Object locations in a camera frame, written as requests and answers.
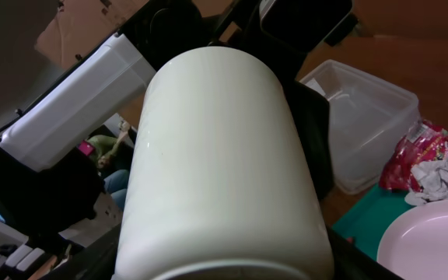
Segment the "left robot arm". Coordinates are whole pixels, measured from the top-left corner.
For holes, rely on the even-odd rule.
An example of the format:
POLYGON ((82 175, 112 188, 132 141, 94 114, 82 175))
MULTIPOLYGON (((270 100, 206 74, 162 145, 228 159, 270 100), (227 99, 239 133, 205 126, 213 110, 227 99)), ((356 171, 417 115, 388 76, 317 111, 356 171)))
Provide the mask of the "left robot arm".
POLYGON ((329 103, 296 81, 319 43, 343 38, 356 24, 350 0, 234 1, 204 17, 190 1, 150 1, 0 128, 0 205, 4 220, 30 237, 55 236, 84 219, 102 181, 78 144, 114 112, 144 93, 171 59, 198 47, 215 50, 230 23, 227 51, 245 51, 278 77, 317 195, 332 188, 329 103))

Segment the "teal serving tray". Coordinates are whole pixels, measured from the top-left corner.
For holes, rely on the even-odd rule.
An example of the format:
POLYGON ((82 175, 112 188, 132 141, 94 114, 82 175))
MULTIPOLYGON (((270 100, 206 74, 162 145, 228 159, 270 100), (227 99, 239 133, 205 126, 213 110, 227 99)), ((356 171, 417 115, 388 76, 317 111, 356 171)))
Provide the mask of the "teal serving tray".
POLYGON ((407 194, 375 186, 334 224, 333 230, 343 237, 355 238, 355 246, 376 259, 384 232, 396 218, 413 208, 404 200, 407 194))

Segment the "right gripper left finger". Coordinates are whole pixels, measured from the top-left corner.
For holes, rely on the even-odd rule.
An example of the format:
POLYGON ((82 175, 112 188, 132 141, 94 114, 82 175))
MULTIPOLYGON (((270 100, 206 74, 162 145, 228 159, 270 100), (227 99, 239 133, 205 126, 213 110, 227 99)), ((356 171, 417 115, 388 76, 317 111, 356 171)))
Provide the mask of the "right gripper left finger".
POLYGON ((98 240, 83 248, 72 258, 46 274, 48 280, 111 280, 121 225, 102 235, 98 240))

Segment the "large pink plate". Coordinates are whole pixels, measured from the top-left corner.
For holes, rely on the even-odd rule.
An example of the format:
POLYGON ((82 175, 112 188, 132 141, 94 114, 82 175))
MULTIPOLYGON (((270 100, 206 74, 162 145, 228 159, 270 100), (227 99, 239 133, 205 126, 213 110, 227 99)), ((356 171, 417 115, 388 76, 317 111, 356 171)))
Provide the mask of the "large pink plate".
POLYGON ((448 201, 396 218, 382 236, 376 259, 403 279, 448 279, 448 201))

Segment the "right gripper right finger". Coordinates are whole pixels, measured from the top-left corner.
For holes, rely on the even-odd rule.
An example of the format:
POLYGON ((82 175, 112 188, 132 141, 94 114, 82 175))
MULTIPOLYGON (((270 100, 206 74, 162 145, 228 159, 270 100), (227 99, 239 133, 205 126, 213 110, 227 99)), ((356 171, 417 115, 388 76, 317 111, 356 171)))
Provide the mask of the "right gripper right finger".
POLYGON ((327 234, 334 256, 334 280, 403 280, 330 227, 327 227, 327 234))

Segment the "red snack wrapper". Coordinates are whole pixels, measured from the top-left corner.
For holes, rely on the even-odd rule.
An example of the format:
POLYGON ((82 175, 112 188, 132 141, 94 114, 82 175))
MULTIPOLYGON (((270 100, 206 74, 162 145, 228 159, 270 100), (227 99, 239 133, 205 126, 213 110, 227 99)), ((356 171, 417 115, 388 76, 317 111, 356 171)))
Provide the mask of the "red snack wrapper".
POLYGON ((396 145, 383 168, 379 186, 387 191, 416 191, 422 187, 411 173, 421 162, 442 160, 448 156, 448 131, 428 120, 418 120, 396 145))

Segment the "clear plastic bin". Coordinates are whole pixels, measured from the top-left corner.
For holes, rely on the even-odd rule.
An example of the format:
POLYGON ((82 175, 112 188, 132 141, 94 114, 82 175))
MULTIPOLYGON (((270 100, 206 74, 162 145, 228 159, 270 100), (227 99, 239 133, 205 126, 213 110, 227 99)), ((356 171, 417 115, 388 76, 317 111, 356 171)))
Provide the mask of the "clear plastic bin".
POLYGON ((358 194, 377 183, 398 142, 420 119, 418 97, 334 60, 323 62, 300 82, 330 104, 335 185, 346 194, 358 194))

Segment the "white cup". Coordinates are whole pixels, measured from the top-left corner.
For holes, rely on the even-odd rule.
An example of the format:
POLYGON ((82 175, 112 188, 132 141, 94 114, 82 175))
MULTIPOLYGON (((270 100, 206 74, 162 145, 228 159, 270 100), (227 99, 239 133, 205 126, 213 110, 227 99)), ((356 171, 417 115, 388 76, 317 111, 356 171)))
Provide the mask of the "white cup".
POLYGON ((116 279, 330 279, 334 258, 274 73, 228 47, 180 54, 145 94, 116 279))

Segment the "crumpled white napkin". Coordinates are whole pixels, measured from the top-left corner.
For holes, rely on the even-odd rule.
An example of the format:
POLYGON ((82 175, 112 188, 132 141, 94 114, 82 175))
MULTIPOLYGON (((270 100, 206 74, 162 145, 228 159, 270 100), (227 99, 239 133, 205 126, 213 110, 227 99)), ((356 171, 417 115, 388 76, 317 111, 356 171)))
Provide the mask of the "crumpled white napkin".
POLYGON ((411 168, 418 182, 418 191, 409 191, 404 200, 413 206, 448 200, 448 156, 442 160, 425 161, 411 168))

